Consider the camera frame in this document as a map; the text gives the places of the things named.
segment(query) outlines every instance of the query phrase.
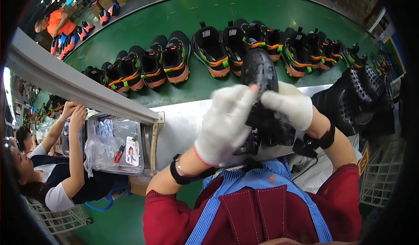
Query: red shirt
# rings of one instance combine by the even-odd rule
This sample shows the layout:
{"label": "red shirt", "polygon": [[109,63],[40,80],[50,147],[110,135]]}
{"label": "red shirt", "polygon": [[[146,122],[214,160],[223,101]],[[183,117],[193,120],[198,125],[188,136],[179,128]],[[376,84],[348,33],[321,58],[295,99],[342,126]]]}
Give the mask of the red shirt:
{"label": "red shirt", "polygon": [[[333,173],[317,194],[308,193],[334,241],[355,241],[361,232],[358,181],[357,166],[349,164]],[[203,190],[194,210],[176,200],[175,195],[150,191],[145,197],[143,215],[146,244],[185,244],[222,182],[220,177]],[[266,190],[246,187],[220,196],[221,205],[202,245],[254,245],[280,237],[304,244],[319,242],[307,205],[286,188],[286,185]]]}
{"label": "red shirt", "polygon": [[[46,28],[46,30],[51,36],[54,34],[55,29],[60,23],[61,13],[63,12],[64,12],[63,9],[57,9],[56,11],[50,14],[50,19],[48,20],[48,27]],[[68,36],[70,35],[71,32],[73,32],[75,28],[76,28],[76,24],[74,24],[69,19],[67,19],[64,25],[58,30],[58,34],[61,35],[61,33],[64,33]]]}

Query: white sleeve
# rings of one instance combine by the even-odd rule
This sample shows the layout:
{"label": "white sleeve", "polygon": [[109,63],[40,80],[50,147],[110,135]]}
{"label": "white sleeve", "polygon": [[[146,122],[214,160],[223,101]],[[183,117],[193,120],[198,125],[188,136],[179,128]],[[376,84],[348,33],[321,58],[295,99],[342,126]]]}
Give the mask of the white sleeve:
{"label": "white sleeve", "polygon": [[46,193],[45,205],[52,212],[65,211],[74,207],[73,201],[68,198],[61,182]]}
{"label": "white sleeve", "polygon": [[39,144],[31,153],[28,154],[28,158],[32,158],[34,155],[46,155],[46,151],[42,144]]}

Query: woman's hand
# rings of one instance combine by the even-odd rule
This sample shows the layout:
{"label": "woman's hand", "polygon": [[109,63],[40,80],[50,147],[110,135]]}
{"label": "woman's hand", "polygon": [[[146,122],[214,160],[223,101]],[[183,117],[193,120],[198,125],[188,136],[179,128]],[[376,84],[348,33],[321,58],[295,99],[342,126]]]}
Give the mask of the woman's hand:
{"label": "woman's hand", "polygon": [[76,109],[77,104],[72,101],[67,101],[64,105],[64,109],[62,111],[61,117],[64,119],[68,119],[68,117],[73,114],[74,110]]}
{"label": "woman's hand", "polygon": [[195,141],[197,156],[205,164],[220,166],[250,133],[245,125],[256,99],[258,86],[236,85],[212,93],[212,105],[202,120]]}
{"label": "woman's hand", "polygon": [[266,91],[261,103],[275,111],[275,116],[312,138],[321,138],[329,129],[330,121],[294,85],[278,81],[279,92]]}
{"label": "woman's hand", "polygon": [[87,109],[85,106],[77,106],[71,115],[70,125],[69,125],[69,132],[74,131],[78,132],[81,130],[83,126],[84,120],[87,117]]}

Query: apron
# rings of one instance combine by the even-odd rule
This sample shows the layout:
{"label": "apron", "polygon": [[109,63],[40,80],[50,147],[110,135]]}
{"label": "apron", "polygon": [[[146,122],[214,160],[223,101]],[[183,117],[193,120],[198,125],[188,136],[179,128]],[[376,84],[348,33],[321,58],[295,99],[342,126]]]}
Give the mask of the apron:
{"label": "apron", "polygon": [[[292,182],[291,171],[286,156],[264,160],[260,163],[263,166],[261,169],[252,169],[247,173],[245,173],[242,169],[233,169],[230,171],[223,170],[215,178],[210,176],[204,179],[202,183],[203,189],[207,188],[218,177],[224,177],[221,186],[208,200],[208,203],[202,211],[194,230],[185,243],[186,245],[200,245],[202,243],[221,204],[218,197],[232,194],[244,187],[250,187],[253,189],[268,189],[282,185],[287,185],[287,191],[298,195],[307,204],[320,243],[333,241],[329,228],[327,227],[327,224],[316,204],[311,200],[310,196],[306,192],[302,191]],[[272,174],[274,174],[275,179],[268,179],[268,177]]]}

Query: label sticker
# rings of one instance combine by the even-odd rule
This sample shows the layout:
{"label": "label sticker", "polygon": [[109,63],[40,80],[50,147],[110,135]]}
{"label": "label sticker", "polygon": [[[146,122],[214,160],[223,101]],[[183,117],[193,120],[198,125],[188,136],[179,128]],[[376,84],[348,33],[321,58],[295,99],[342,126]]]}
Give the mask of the label sticker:
{"label": "label sticker", "polygon": [[210,34],[211,34],[210,30],[203,31],[203,32],[202,32],[202,37],[203,37],[203,38],[206,38],[206,37],[208,37]]}
{"label": "label sticker", "polygon": [[132,137],[127,137],[127,144],[125,147],[125,161],[133,166],[138,166],[139,164],[138,141],[133,141]]}
{"label": "label sticker", "polygon": [[235,36],[236,33],[237,29],[230,29],[230,31],[228,32],[228,36]]}

